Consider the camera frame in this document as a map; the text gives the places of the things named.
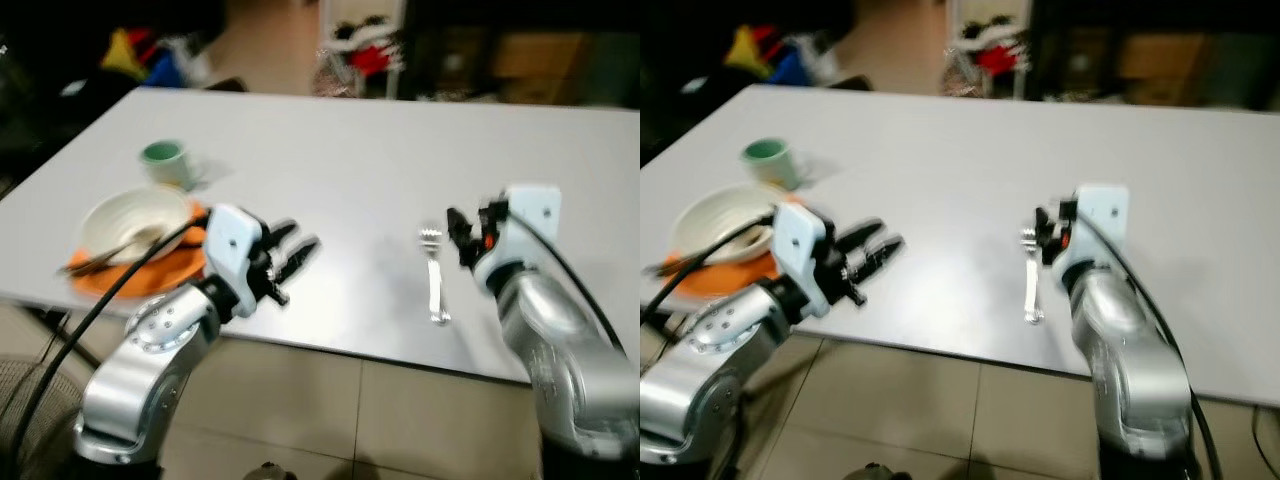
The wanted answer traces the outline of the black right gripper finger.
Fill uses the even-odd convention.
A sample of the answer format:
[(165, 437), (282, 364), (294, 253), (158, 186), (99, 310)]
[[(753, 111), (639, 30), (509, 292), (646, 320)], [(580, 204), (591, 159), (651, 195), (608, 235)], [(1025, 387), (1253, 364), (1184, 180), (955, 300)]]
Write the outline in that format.
[(1055, 234), (1056, 230), (1057, 223), (1046, 207), (1037, 207), (1034, 220), (1034, 241), (1037, 251), (1039, 252), (1039, 262), (1043, 266), (1051, 266), (1056, 257), (1061, 253), (1061, 238)]
[(460, 266), (472, 270), (481, 256), (481, 239), (474, 236), (474, 224), (457, 207), (445, 210), (447, 233), (457, 250)]

